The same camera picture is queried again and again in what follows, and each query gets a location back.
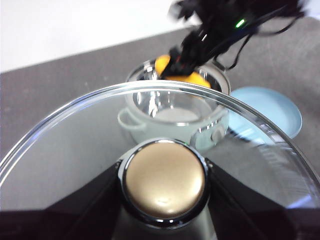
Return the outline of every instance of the pot lid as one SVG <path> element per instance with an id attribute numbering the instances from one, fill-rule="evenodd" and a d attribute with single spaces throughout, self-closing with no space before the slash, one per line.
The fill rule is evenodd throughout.
<path id="1" fill-rule="evenodd" d="M 187 96 L 218 109 L 190 124 L 155 123 L 152 117 L 140 117 L 141 112 L 136 112 L 139 108 L 128 102 L 138 93 L 154 97 L 169 93 L 173 103 Z M 154 109 L 155 101 L 149 99 L 149 103 Z M 194 110 L 192 114 L 197 116 L 199 108 L 192 104 L 185 109 L 179 105 L 177 112 Z M 168 106 L 172 111 L 176 107 Z M 230 113 L 245 118 L 248 126 L 256 126 L 248 129 L 252 136 L 263 137 L 259 141 L 242 139 L 230 131 Z M 27 133 L 1 161 L 0 210 L 46 209 L 91 182 L 140 142 L 157 137 L 191 145 L 239 182 L 287 209 L 320 206 L 317 175 L 291 140 L 263 115 L 212 89 L 184 82 L 145 80 L 82 96 Z M 96 189 L 90 194 L 82 198 L 87 201 L 84 205 L 91 202 Z"/>

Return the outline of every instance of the light blue plate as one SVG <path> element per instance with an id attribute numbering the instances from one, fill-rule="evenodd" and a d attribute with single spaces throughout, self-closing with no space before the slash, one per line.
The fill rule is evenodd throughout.
<path id="1" fill-rule="evenodd" d="M 300 132 L 302 115 L 299 108 L 279 92 L 263 87 L 248 86 L 232 91 L 231 96 L 262 113 L 290 138 L 294 138 Z M 235 112 L 230 112 L 229 128 L 241 138 L 249 141 L 264 143 L 268 140 L 268 137 L 258 127 Z"/>

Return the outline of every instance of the pot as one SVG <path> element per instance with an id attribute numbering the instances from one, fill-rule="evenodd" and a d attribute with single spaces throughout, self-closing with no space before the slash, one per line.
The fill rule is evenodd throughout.
<path id="1" fill-rule="evenodd" d="M 158 80 L 155 61 L 146 61 L 135 69 L 127 82 Z M 195 70 L 211 88 L 229 95 L 230 83 L 213 64 Z M 138 92 L 126 96 L 127 107 L 119 111 L 121 127 L 130 132 L 136 143 L 166 136 L 206 151 L 215 146 L 228 129 L 228 110 L 205 97 L 188 96 L 170 91 Z"/>

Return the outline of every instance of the table surface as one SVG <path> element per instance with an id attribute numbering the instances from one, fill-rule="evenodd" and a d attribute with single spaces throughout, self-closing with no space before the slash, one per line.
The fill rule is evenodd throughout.
<path id="1" fill-rule="evenodd" d="M 265 30 L 282 28 L 275 19 Z M 1 158 L 34 125 L 65 103 L 94 90 L 122 83 L 132 69 L 179 45 L 188 30 L 108 47 L 1 74 Z M 240 42 L 221 57 L 233 61 Z M 276 90 L 299 107 L 303 126 L 294 143 L 320 174 L 320 22 L 304 18 L 287 32 L 254 37 L 238 66 L 227 73 L 231 88 L 261 86 Z"/>

